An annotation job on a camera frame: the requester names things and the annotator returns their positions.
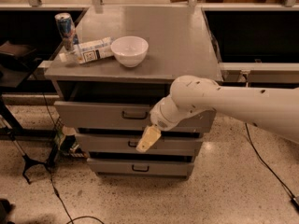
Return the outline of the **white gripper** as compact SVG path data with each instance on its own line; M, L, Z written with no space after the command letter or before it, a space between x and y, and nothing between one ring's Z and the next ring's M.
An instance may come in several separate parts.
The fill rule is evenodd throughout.
M170 95L160 100L149 112L151 126L147 126L136 150L144 153L148 151L161 137L161 131L170 131L185 120L200 113L199 110L189 110L176 105Z

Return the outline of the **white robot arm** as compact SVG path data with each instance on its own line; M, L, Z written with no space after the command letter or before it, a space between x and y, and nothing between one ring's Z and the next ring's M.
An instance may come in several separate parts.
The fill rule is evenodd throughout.
M147 152L161 133L204 111L215 111L299 143L299 89L225 87L195 76L176 78L170 93L149 112L136 150Z

